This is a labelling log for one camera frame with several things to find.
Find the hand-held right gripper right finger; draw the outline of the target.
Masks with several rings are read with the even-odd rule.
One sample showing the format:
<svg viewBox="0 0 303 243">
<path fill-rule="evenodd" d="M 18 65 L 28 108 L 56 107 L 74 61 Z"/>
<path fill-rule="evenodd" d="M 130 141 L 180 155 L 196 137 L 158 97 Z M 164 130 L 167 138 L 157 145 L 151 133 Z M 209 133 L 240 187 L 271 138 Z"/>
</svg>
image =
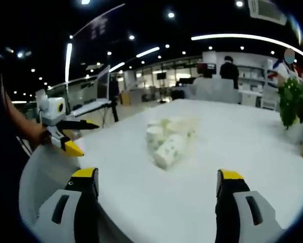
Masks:
<svg viewBox="0 0 303 243">
<path fill-rule="evenodd" d="M 215 242 L 275 242 L 283 234 L 276 211 L 237 172 L 219 169 Z"/>
</svg>

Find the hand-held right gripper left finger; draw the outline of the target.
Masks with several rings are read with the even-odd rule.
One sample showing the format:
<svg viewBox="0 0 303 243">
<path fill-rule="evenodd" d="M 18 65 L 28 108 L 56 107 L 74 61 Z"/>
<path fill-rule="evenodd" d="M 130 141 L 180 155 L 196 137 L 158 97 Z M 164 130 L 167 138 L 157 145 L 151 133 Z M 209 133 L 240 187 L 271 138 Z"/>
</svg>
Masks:
<svg viewBox="0 0 303 243">
<path fill-rule="evenodd" d="M 98 169 L 80 169 L 39 209 L 40 242 L 99 242 Z"/>
</svg>

